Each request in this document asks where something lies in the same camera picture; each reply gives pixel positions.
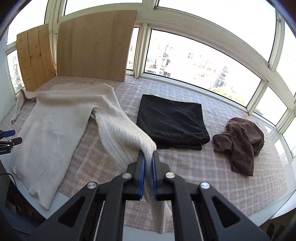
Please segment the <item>cream knit garment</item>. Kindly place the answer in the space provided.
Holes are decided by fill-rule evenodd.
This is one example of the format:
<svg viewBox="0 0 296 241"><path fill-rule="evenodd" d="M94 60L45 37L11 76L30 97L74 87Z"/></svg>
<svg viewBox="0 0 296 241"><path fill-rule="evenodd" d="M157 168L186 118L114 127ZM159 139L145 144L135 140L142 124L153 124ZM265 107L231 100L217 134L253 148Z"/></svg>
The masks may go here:
<svg viewBox="0 0 296 241"><path fill-rule="evenodd" d="M23 141L12 152L10 167L41 206L50 208L93 115L100 140L119 168L125 169L143 152L144 199L152 211L154 231L164 232L171 211L165 202L154 198L152 156L156 144L125 114L111 86L68 83L48 91L23 90L15 115L28 99L35 100L36 105L20 130Z"/></svg>

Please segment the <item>dark brown garment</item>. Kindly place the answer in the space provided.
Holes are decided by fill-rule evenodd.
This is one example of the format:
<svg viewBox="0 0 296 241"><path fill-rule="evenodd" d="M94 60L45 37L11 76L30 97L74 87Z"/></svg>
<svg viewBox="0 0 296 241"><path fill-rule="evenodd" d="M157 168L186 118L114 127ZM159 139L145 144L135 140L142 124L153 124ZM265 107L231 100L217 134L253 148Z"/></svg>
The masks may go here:
<svg viewBox="0 0 296 241"><path fill-rule="evenodd" d="M231 118L225 130L213 138L214 151L226 154L231 171L251 177L254 173L254 158L264 146L264 133L253 122L243 118Z"/></svg>

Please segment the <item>black pants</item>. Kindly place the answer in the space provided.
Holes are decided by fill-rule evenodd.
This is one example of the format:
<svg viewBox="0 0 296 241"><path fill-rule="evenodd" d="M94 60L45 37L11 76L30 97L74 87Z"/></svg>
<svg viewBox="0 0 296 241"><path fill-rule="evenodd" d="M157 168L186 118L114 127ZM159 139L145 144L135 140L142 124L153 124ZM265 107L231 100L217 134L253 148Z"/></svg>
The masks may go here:
<svg viewBox="0 0 296 241"><path fill-rule="evenodd" d="M200 151L210 142L199 103L144 94L139 105L137 126L156 143L158 149Z"/></svg>

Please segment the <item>knotty pine plank board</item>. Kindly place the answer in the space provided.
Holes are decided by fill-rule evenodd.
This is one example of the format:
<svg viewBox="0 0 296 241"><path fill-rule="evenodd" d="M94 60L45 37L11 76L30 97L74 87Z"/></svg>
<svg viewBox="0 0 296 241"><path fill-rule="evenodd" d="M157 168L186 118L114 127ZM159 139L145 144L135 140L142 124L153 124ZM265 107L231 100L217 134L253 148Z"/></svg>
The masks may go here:
<svg viewBox="0 0 296 241"><path fill-rule="evenodd" d="M49 25L44 24L16 37L18 62L27 91L37 90L56 76L49 32Z"/></svg>

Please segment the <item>large light wooden board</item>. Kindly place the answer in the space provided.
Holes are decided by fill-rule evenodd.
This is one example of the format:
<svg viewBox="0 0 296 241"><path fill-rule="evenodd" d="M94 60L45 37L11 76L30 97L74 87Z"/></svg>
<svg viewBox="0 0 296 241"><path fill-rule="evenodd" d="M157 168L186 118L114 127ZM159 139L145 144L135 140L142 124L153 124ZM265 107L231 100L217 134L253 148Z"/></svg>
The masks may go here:
<svg viewBox="0 0 296 241"><path fill-rule="evenodd" d="M136 10L105 11L60 23L57 74L124 82L136 18Z"/></svg>

